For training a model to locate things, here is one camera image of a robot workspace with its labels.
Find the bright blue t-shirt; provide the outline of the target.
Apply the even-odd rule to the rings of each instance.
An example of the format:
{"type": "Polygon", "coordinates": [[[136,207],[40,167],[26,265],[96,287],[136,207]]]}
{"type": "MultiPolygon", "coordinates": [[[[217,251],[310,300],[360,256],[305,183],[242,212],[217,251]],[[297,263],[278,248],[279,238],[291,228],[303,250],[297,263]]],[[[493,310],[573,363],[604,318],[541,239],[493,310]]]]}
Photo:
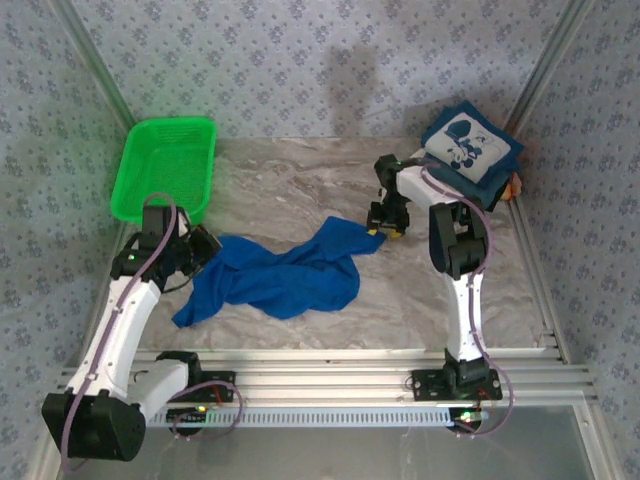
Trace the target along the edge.
{"type": "Polygon", "coordinates": [[[224,305],[249,305],[278,320],[308,310],[334,312],[357,298],[360,274],[354,258],[376,253],[382,233],[328,217],[307,241],[276,254],[247,238],[225,235],[222,248],[193,280],[193,291],[172,322],[191,327],[224,305]]]}

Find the folded navy cartoon-print t-shirt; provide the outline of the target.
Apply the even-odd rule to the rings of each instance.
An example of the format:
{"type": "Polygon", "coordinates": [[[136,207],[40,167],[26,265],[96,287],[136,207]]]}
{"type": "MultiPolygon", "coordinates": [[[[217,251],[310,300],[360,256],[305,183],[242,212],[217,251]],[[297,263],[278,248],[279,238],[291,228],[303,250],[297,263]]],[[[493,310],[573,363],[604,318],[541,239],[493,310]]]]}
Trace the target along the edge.
{"type": "Polygon", "coordinates": [[[421,137],[425,152],[480,187],[520,170],[524,146],[493,125],[471,102],[445,108],[421,137]]]}

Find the green plastic basket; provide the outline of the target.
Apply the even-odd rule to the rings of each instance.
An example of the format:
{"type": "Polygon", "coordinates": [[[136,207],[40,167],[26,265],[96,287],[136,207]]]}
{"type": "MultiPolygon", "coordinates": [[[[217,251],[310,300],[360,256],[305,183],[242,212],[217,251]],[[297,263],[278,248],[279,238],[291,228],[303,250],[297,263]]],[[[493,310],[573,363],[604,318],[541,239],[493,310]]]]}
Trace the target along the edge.
{"type": "Polygon", "coordinates": [[[152,118],[129,132],[110,208],[121,222],[142,223],[144,200],[164,193],[197,225],[209,205],[217,127],[206,117],[152,118]]]}

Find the folded orange and white garment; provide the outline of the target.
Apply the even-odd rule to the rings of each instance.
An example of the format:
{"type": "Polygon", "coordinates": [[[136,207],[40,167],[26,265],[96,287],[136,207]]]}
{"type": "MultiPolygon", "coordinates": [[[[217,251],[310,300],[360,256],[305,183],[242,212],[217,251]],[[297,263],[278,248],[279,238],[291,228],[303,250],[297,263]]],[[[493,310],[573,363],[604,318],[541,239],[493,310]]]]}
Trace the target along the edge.
{"type": "Polygon", "coordinates": [[[522,191],[522,181],[517,173],[512,173],[501,194],[500,200],[509,202],[518,197],[522,191]]]}

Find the small circuit board with LED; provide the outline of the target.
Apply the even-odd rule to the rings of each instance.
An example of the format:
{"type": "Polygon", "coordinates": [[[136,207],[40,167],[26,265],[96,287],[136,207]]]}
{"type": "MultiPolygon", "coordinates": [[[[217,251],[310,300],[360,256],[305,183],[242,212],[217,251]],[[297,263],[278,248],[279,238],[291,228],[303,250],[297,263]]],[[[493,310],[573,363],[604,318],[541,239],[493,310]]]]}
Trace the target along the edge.
{"type": "Polygon", "coordinates": [[[477,430],[489,418],[489,414],[480,409],[452,408],[449,414],[453,424],[471,430],[477,430]]]}
{"type": "Polygon", "coordinates": [[[207,408],[203,406],[171,408],[166,412],[165,421],[170,424],[200,424],[205,422],[207,412],[207,408]]]}

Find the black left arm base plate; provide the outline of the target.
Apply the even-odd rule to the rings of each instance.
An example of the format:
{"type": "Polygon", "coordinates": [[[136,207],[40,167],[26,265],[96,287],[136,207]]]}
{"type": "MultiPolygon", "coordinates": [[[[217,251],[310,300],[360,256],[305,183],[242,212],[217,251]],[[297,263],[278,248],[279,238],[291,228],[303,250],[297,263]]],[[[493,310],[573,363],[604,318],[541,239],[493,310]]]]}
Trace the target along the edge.
{"type": "Polygon", "coordinates": [[[236,383],[235,371],[203,371],[196,381],[180,389],[169,403],[232,403],[236,394],[229,387],[236,383]]]}

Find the aluminium frame cross rail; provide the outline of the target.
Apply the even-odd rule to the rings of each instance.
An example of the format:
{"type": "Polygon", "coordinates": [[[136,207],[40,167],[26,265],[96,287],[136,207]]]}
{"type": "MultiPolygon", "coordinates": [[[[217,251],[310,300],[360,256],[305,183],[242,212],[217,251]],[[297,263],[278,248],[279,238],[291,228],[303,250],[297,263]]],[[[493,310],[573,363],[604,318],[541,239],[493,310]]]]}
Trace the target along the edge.
{"type": "MultiPolygon", "coordinates": [[[[410,374],[443,365],[444,356],[421,349],[202,351],[202,365],[236,373],[249,405],[409,405],[410,374]]],[[[589,370],[567,364],[556,347],[494,349],[518,406],[568,405],[597,398],[589,370]]]]}

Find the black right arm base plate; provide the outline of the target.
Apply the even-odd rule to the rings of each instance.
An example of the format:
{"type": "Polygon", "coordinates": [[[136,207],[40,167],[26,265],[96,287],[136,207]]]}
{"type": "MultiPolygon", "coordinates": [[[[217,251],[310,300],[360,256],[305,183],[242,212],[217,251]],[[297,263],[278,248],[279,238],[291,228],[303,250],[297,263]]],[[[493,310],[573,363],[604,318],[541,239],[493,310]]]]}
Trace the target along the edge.
{"type": "Polygon", "coordinates": [[[411,389],[415,401],[502,400],[503,391],[496,370],[479,378],[458,378],[444,369],[413,370],[411,389]]]}

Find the aluminium frame post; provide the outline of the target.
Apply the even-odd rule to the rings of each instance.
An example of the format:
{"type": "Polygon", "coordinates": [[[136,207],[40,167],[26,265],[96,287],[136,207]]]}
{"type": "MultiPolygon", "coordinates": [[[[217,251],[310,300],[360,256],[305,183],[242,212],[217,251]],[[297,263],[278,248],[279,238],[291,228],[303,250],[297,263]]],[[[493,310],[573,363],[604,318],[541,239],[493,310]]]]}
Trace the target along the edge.
{"type": "Polygon", "coordinates": [[[505,130],[513,137],[517,137],[522,131],[595,3],[596,0],[567,0],[524,89],[505,122],[505,130]]]}
{"type": "Polygon", "coordinates": [[[119,125],[125,132],[129,132],[135,126],[136,120],[72,1],[48,0],[48,2],[90,71],[119,125]]]}

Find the aluminium frame leg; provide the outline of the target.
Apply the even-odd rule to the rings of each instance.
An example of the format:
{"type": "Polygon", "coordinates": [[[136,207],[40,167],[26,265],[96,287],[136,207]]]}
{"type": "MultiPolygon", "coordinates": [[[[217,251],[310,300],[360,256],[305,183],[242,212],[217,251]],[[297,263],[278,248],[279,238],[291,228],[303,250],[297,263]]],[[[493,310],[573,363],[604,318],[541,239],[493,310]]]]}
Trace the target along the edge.
{"type": "Polygon", "coordinates": [[[601,408],[583,402],[574,415],[594,479],[626,480],[601,408]]]}

